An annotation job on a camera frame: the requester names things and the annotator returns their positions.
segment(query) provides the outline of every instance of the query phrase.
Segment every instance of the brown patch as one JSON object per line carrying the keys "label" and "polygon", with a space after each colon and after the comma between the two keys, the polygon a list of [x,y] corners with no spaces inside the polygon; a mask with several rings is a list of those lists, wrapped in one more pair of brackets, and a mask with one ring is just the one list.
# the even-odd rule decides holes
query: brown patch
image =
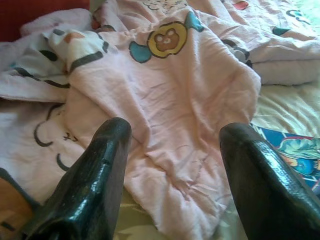
{"label": "brown patch", "polygon": [[165,35],[157,34],[154,36],[156,48],[159,51],[164,52],[165,50],[175,49],[179,43],[179,35],[176,30],[171,28],[166,31]]}
{"label": "brown patch", "polygon": [[20,193],[0,178],[0,239],[12,239],[32,216],[30,205]]}
{"label": "brown patch", "polygon": [[72,39],[83,39],[85,36],[78,32],[70,32],[64,37],[64,41],[68,44],[71,42]]}

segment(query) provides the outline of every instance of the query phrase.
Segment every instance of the cartoon bear face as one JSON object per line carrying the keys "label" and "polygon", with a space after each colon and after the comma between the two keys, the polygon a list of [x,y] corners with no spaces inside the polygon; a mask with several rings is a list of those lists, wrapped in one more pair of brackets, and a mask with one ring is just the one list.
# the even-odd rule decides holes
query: cartoon bear face
{"label": "cartoon bear face", "polygon": [[179,35],[173,28],[170,28],[168,31],[166,31],[165,35],[159,33],[154,36],[156,48],[162,52],[176,48],[179,43],[179,39]]}

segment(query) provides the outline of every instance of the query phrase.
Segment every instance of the pink blanket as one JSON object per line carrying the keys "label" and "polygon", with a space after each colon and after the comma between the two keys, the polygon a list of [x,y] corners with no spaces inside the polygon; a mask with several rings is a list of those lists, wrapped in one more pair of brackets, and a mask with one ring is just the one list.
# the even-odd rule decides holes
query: pink blanket
{"label": "pink blanket", "polygon": [[[126,189],[162,233],[208,239],[231,198],[219,130],[250,122],[261,79],[289,85],[319,76],[312,32],[298,31],[303,22],[284,24],[276,9],[284,25],[274,28],[271,15],[250,23],[257,6],[271,12],[263,0],[108,0],[93,15],[93,29],[84,29],[85,17],[72,29],[48,25],[1,73],[0,96],[65,104],[25,117],[28,128],[0,148],[0,167],[43,202],[100,124],[122,117],[133,131]],[[305,78],[275,78],[289,68]]]}

